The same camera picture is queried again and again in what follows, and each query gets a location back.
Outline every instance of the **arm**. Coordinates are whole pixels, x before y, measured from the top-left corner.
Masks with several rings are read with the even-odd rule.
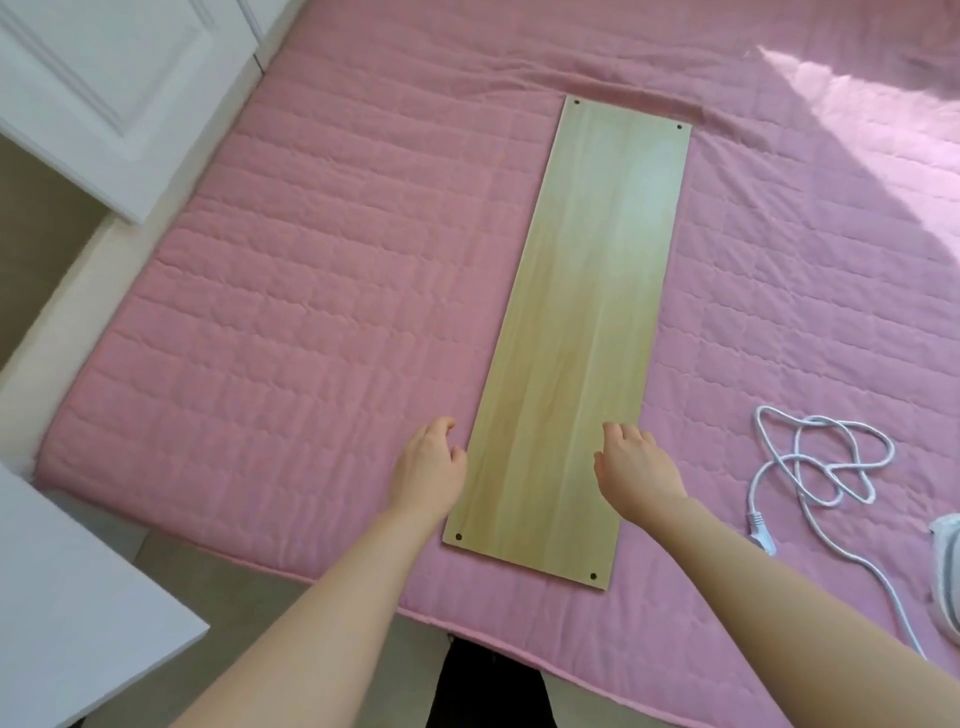
[[[677,561],[797,728],[954,726],[960,684],[687,497],[649,432],[604,424],[600,490]]]
[[[407,574],[463,489],[467,455],[447,446],[452,427],[420,429],[396,462],[387,511],[174,728],[352,724]]]

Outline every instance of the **left hand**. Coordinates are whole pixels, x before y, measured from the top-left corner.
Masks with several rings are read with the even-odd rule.
[[[452,417],[439,417],[417,430],[394,465],[390,507],[417,514],[436,526],[464,490],[467,454],[447,444]]]

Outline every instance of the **black pants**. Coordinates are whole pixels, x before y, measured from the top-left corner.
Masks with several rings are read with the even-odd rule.
[[[454,638],[426,728],[557,728],[543,676],[509,657]]]

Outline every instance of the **bed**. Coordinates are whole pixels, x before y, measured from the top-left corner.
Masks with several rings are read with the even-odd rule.
[[[960,511],[960,12],[932,0],[316,0],[60,407],[37,482],[312,580],[438,414],[467,442],[566,94],[695,129],[642,426],[745,531],[751,414],[898,458],[822,518],[932,660],[927,525]],[[762,493],[778,558],[894,634],[873,577]],[[680,570],[608,592],[431,541],[400,612],[684,726],[786,725]]]

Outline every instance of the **hand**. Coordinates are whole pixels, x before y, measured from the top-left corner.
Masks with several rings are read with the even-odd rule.
[[[390,506],[423,516],[435,527],[457,502],[467,478],[467,454],[446,443],[452,417],[439,417],[410,438],[394,465]]]
[[[649,432],[604,423],[603,452],[593,454],[600,493],[614,510],[655,536],[671,509],[687,499],[673,460]]]

